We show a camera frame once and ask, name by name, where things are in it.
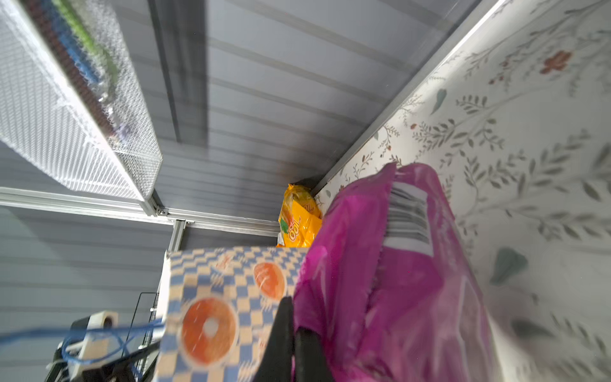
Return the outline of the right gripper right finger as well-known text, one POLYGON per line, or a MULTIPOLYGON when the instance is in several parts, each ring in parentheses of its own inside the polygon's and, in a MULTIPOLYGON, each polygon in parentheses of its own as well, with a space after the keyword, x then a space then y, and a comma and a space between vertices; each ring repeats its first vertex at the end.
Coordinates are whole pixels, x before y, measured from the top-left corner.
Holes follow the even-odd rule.
POLYGON ((294 380, 296 382, 334 382, 318 334, 300 328, 294 340, 294 380))

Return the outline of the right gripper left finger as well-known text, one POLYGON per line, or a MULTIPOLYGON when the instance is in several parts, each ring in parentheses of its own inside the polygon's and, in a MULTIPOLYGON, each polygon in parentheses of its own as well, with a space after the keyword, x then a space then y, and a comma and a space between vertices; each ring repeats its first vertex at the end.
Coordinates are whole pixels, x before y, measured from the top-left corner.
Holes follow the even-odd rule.
POLYGON ((259 364, 254 382, 292 381, 294 355, 294 306, 291 297, 278 305, 267 347, 259 364))

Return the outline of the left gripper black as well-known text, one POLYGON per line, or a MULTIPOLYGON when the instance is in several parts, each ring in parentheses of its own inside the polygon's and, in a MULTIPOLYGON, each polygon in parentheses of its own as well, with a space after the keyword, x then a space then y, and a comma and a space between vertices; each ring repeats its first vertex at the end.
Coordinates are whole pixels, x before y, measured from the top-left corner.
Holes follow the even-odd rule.
MULTIPOLYGON (((111 360, 99 368, 83 372, 76 381, 152 381, 159 352, 159 343, 154 340, 154 332, 160 329, 160 321, 154 318, 156 307, 154 304, 151 308, 146 324, 135 322, 138 313, 138 308, 135 308, 127 326, 118 323, 116 328, 110 329, 114 336, 111 360)), ((46 381, 68 381, 67 364, 61 356, 62 342, 46 367, 46 381)))

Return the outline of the blue checkered paper bag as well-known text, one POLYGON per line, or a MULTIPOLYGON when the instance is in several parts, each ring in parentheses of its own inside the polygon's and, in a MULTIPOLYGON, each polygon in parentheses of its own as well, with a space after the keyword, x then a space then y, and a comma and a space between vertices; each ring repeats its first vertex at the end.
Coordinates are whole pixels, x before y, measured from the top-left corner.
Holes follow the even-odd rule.
MULTIPOLYGON (((291 297, 304 248, 235 247, 168 255, 158 293, 152 381, 253 381, 282 298, 291 297)), ((2 345, 70 328, 3 334, 2 345)))

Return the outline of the magenta snack bag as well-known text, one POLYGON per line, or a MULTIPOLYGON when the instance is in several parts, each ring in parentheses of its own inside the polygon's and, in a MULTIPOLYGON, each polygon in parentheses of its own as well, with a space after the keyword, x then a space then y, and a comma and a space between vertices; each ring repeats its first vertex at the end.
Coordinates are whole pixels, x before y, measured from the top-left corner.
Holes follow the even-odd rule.
POLYGON ((337 381, 498 381, 481 289, 436 171, 389 163, 340 190, 302 264, 297 329, 337 381))

